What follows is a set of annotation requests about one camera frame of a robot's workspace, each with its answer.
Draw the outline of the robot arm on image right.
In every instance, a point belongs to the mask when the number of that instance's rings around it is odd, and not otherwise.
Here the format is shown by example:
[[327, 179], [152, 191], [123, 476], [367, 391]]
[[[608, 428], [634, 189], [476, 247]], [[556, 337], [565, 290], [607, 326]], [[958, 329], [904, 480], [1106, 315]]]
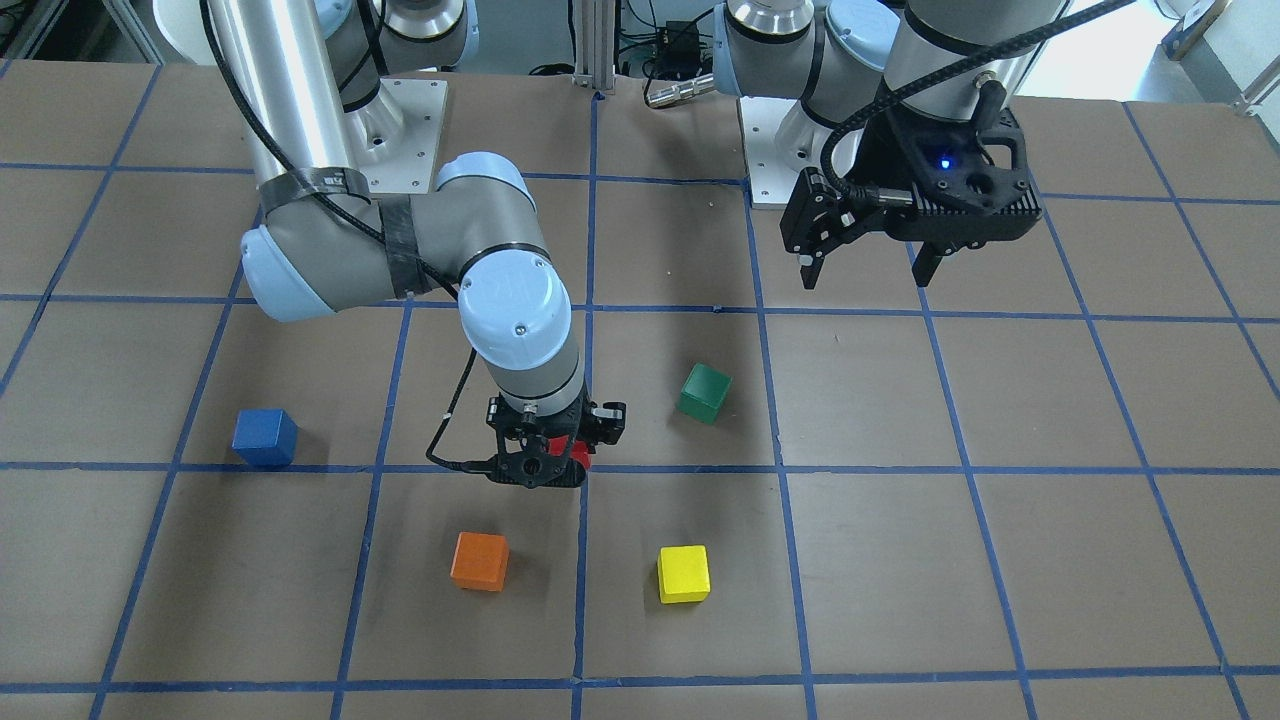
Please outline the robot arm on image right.
[[716, 88], [792, 102], [778, 141], [797, 170], [780, 223], [813, 290], [826, 259], [864, 234], [918, 245], [931, 283], [965, 249], [1011, 242], [1042, 218], [1009, 109], [1034, 50], [924, 88], [861, 119], [931, 72], [1066, 13], [1065, 1], [724, 1], [713, 10]]

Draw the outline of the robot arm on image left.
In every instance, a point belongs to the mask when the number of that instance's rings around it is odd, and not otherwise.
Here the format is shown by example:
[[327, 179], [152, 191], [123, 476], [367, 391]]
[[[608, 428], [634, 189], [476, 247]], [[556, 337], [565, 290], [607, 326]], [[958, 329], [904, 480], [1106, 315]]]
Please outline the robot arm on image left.
[[264, 220], [239, 242], [259, 306], [300, 322], [440, 288], [460, 311], [470, 360], [498, 393], [489, 459], [440, 468], [489, 480], [572, 488], [600, 445], [625, 432], [622, 402], [595, 404], [570, 292], [516, 165], [494, 152], [447, 163], [425, 193], [378, 192], [344, 126], [311, 1], [201, 1], [205, 37], [259, 145]]

